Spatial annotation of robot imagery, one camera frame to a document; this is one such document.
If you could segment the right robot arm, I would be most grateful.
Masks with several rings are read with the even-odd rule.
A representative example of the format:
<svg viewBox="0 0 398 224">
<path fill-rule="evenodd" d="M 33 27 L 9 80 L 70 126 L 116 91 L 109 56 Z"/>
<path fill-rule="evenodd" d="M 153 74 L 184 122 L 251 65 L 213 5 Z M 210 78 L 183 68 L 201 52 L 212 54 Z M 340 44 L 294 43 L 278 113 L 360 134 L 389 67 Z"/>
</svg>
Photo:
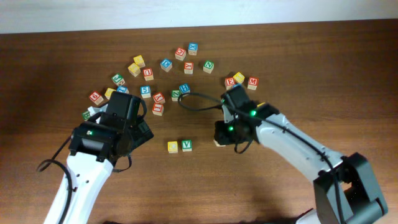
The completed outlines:
<svg viewBox="0 0 398 224">
<path fill-rule="evenodd" d="M 219 146 L 256 142 L 272 149 L 312 183 L 315 208 L 291 223 L 374 223 L 388 213 L 369 161 L 320 144 L 272 105 L 258 105 L 241 85 L 221 96 L 224 119 L 215 123 Z"/>
</svg>

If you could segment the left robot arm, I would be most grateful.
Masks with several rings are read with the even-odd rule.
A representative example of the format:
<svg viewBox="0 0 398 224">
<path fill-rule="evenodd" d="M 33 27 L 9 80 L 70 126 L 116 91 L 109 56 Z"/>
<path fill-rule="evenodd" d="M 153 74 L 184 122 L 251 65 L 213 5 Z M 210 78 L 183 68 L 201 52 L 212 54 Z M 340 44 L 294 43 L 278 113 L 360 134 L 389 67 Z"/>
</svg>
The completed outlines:
<svg viewBox="0 0 398 224">
<path fill-rule="evenodd" d="M 65 164 L 55 157 L 42 161 L 44 171 L 54 164 L 63 178 L 46 223 L 86 223 L 103 185 L 118 173 L 119 158 L 131 158 L 133 150 L 153 138 L 145 122 L 146 103 L 138 96 L 113 92 L 110 100 L 88 120 L 82 122 L 65 141 L 70 151 Z"/>
</svg>

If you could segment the green V block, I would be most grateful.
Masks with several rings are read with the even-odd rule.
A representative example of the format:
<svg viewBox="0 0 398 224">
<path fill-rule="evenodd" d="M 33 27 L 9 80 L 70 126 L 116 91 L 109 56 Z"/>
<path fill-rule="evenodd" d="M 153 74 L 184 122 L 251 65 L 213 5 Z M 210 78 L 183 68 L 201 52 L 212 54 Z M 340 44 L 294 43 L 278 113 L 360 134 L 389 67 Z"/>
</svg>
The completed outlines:
<svg viewBox="0 0 398 224">
<path fill-rule="evenodd" d="M 192 141 L 190 139 L 182 140 L 182 151 L 189 152 L 192 151 Z"/>
</svg>

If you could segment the blue P block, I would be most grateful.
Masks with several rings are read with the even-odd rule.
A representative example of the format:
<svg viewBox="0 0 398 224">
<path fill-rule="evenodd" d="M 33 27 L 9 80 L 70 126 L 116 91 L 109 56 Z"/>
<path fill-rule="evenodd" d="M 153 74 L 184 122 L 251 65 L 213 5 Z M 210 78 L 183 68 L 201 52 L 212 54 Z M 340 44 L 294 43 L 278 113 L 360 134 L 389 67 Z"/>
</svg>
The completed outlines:
<svg viewBox="0 0 398 224">
<path fill-rule="evenodd" d="M 214 143 L 217 147 L 225 147 L 225 144 L 220 144 L 218 141 L 214 140 Z"/>
</svg>

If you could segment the yellow C block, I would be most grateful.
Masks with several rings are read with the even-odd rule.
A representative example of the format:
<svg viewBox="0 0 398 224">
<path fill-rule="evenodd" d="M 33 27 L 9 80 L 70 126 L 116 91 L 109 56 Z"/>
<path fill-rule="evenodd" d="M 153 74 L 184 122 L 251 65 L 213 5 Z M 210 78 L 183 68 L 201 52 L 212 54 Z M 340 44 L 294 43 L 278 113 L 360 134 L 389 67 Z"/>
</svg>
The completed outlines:
<svg viewBox="0 0 398 224">
<path fill-rule="evenodd" d="M 169 141 L 167 143 L 167 150 L 169 153 L 178 153 L 178 142 L 177 141 Z"/>
</svg>

